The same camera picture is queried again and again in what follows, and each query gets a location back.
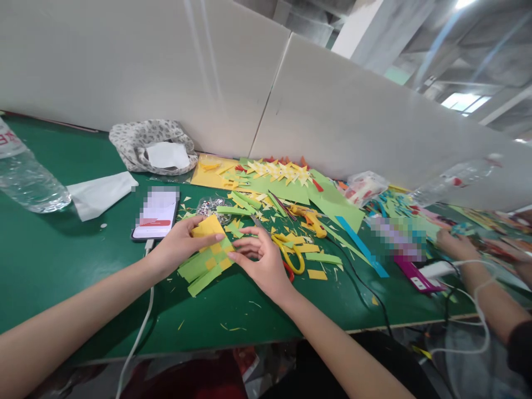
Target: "smartphone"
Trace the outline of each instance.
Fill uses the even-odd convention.
[[[176,188],[152,187],[131,232],[131,239],[140,242],[165,238],[175,223],[178,205],[179,191]]]

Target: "sleeve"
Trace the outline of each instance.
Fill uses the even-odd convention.
[[[508,367],[532,387],[532,320],[519,324],[508,341]]]

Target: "charging cable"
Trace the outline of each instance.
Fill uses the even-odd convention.
[[[484,263],[488,266],[490,266],[494,271],[495,271],[495,266],[492,264],[492,263],[489,263],[489,262],[486,262],[484,260],[463,260],[463,261],[460,261],[460,262],[454,262],[453,265],[455,266],[461,266],[463,264],[466,264],[466,263]],[[465,355],[475,355],[475,354],[481,354],[483,352],[486,352],[488,347],[489,347],[489,343],[490,343],[490,334],[489,334],[489,329],[488,329],[488,324],[486,323],[486,317],[484,315],[484,312],[482,311],[482,309],[480,308],[479,304],[478,304],[478,294],[480,292],[480,290],[482,290],[484,287],[487,287],[489,284],[493,283],[495,281],[495,272],[492,274],[492,277],[486,281],[485,283],[482,283],[481,285],[479,285],[478,287],[475,288],[475,291],[473,292],[473,297],[471,297],[471,295],[469,295],[467,292],[465,292],[464,290],[462,289],[459,289],[459,288],[456,288],[452,285],[449,285],[449,284],[446,284],[446,283],[443,283],[444,285],[446,285],[447,287],[450,287],[450,288],[453,288],[457,291],[460,291],[462,294],[466,295],[472,302],[473,304],[475,305],[475,309],[477,310],[477,313],[478,313],[478,317],[480,318],[480,323],[468,323],[468,324],[473,324],[473,325],[481,325],[482,327],[484,327],[484,331],[485,331],[485,339],[484,339],[484,344],[479,348],[479,349],[474,349],[474,350],[470,350],[470,351],[467,351],[467,350],[459,350],[459,349],[446,349],[446,348],[436,348],[436,349],[433,349],[431,351],[429,351],[429,353],[431,354],[431,357],[437,353],[437,352],[451,352],[451,353],[460,353],[460,354],[465,354]],[[420,361],[420,364],[423,364],[427,361],[427,359],[429,359],[428,357],[424,357],[423,359],[421,359]]]
[[[154,248],[155,241],[153,239],[149,239],[146,241],[146,245],[144,246],[145,253],[144,256],[147,256],[150,251]],[[129,355],[127,356],[127,359],[124,363],[124,366],[122,367],[122,371],[120,372],[120,378],[118,380],[118,389],[116,390],[116,399],[120,398],[120,394],[122,393],[122,385],[124,384],[124,374],[126,374],[126,369],[131,361],[131,358],[133,357],[133,354],[135,353],[137,346],[139,345],[140,338],[142,337],[142,333],[144,332],[144,328],[146,327],[146,323],[148,322],[148,319],[150,318],[151,308],[154,305],[154,288],[150,288],[150,304],[148,305],[148,311],[146,312],[146,316],[144,316],[144,320],[140,326],[139,333],[137,334],[137,338],[135,339],[135,343],[133,344],[133,347],[131,348],[131,352],[129,352]]]

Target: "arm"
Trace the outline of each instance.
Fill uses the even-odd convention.
[[[292,319],[349,397],[413,397],[354,339],[297,292],[284,271],[279,248],[264,229],[247,227],[241,232],[259,238],[235,241],[239,249],[229,256]],[[259,260],[253,262],[248,257]]]
[[[190,237],[201,220],[176,223],[146,258],[0,335],[0,397],[25,397],[135,299],[195,251],[223,238]]]
[[[490,239],[485,239],[484,241],[502,249],[506,254],[510,255],[515,271],[526,286],[532,289],[532,257],[502,241]]]
[[[477,250],[466,237],[454,238],[442,229],[438,232],[437,243],[441,250],[457,260],[480,259]],[[473,295],[476,287],[487,282],[492,276],[482,263],[466,263],[460,270],[470,295]],[[532,316],[497,283],[481,289],[478,301],[489,325],[505,345],[508,344],[511,332],[519,324],[532,320]]]

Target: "green tabletop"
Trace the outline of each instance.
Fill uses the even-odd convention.
[[[23,139],[37,159],[59,181],[71,185],[126,170],[108,134],[88,133],[21,117],[6,117],[11,129]],[[130,239],[148,187],[168,183],[150,180],[150,175],[133,173],[139,182],[128,194],[100,217],[81,222],[73,206],[63,212],[38,215],[24,210],[7,196],[0,195],[2,209],[2,279],[0,333],[35,314],[82,291],[108,275],[127,267],[142,257],[144,245]],[[196,208],[201,197],[224,190],[179,184],[184,204]],[[451,210],[447,216],[457,221],[465,218]],[[243,218],[246,226],[252,221]],[[275,225],[283,232],[283,223],[291,229],[300,227],[278,218]],[[348,238],[345,232],[339,232]],[[390,274],[381,279],[365,262],[351,259],[360,277],[385,302],[392,325],[442,320],[443,298],[418,293],[390,259],[379,239],[372,237],[364,224],[359,235]],[[345,255],[326,240],[316,239],[325,253],[344,260],[345,272],[334,272],[324,264],[327,281],[310,280],[305,273],[296,276],[295,287],[346,331],[384,326],[382,308],[372,303],[372,294],[355,280]],[[321,270],[316,262],[307,268]],[[173,273],[155,287],[155,302],[139,353],[153,355],[220,347],[286,341],[301,337],[290,319],[274,305],[245,273],[234,265],[226,270],[198,297],[191,298],[187,283]],[[532,296],[510,290],[523,305],[532,306]],[[145,316],[149,295],[143,295],[91,338],[71,359],[83,362],[124,357],[131,349]],[[474,306],[457,295],[451,314],[474,313]],[[245,330],[227,331],[227,328]]]

